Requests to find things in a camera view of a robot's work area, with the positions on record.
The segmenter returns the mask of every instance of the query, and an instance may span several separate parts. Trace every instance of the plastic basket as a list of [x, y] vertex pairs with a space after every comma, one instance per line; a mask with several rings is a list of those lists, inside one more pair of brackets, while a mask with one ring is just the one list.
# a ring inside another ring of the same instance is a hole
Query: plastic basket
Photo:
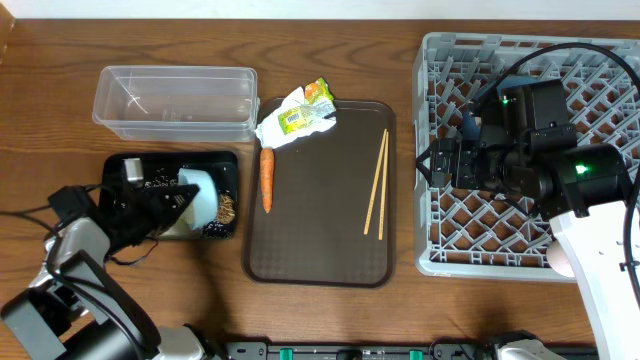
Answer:
[[[413, 65], [416, 156], [435, 138], [459, 136], [466, 103], [513, 63], [537, 49], [581, 41], [604, 46], [640, 69], [640, 41], [518, 35], [430, 33]], [[640, 102], [629, 77], [604, 55], [553, 51], [519, 75], [562, 79], [579, 145], [605, 142], [623, 154], [635, 178], [640, 159]], [[520, 199], [527, 208], [532, 200]], [[416, 266], [426, 275], [531, 281], [575, 281], [554, 272], [545, 253], [547, 222], [527, 219], [482, 191], [429, 187], [416, 171]]]

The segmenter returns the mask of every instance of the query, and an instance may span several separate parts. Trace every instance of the orange carrot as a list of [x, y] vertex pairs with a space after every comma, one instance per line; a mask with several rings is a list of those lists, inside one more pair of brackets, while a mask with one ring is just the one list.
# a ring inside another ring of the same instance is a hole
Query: orange carrot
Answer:
[[269, 213], [273, 205], [273, 171], [275, 169], [275, 156], [272, 148], [260, 151], [260, 188], [262, 189], [262, 205], [264, 211]]

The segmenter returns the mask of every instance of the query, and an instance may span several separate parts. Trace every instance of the pair of chopsticks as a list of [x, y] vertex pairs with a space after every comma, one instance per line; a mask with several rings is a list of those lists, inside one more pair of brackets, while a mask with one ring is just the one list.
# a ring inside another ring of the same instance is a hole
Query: pair of chopsticks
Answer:
[[389, 132], [387, 129], [382, 133], [382, 144], [380, 144], [380, 154], [378, 155], [378, 165], [376, 165], [376, 174], [373, 177], [373, 188], [371, 189], [371, 199], [369, 199], [369, 209], [367, 210], [367, 220], [364, 223], [364, 234], [369, 233], [369, 224], [371, 223], [371, 212], [373, 211], [373, 201], [376, 198], [376, 190], [378, 189], [378, 178], [380, 177], [380, 164], [384, 155], [384, 166], [382, 167], [382, 198], [380, 200], [380, 228], [378, 230], [378, 240], [382, 240], [382, 230], [384, 229], [384, 202], [387, 195], [387, 161], [389, 159]]

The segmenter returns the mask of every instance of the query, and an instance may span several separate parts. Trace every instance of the white backdrop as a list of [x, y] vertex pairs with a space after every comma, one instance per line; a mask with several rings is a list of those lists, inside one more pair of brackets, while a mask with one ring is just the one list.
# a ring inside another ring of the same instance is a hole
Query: white backdrop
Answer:
[[640, 0], [0, 0], [16, 18], [640, 20]]

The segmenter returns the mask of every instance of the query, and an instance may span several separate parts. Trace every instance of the wooden table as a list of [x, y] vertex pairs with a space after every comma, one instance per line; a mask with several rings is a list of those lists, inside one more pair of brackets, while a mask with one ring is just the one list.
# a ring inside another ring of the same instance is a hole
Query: wooden table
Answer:
[[[429, 278], [416, 269], [411, 65], [422, 37], [433, 31], [637, 38], [640, 23], [19, 20], [0, 66], [0, 209], [41, 205], [63, 185], [99, 182], [104, 160], [117, 152], [229, 149], [241, 174], [232, 239], [162, 243], [140, 267], [108, 267], [157, 325], [188, 322], [223, 339], [325, 343], [426, 343], [526, 329], [545, 342], [593, 344], [576, 285]], [[249, 280], [240, 259], [252, 145], [122, 141], [96, 125], [91, 111], [100, 71], [127, 64], [252, 67], [263, 103], [324, 76], [338, 99], [391, 106], [398, 121], [392, 280], [378, 290]], [[42, 236], [30, 223], [0, 218], [0, 303], [36, 275]], [[0, 358], [25, 357], [5, 327], [0, 348]]]

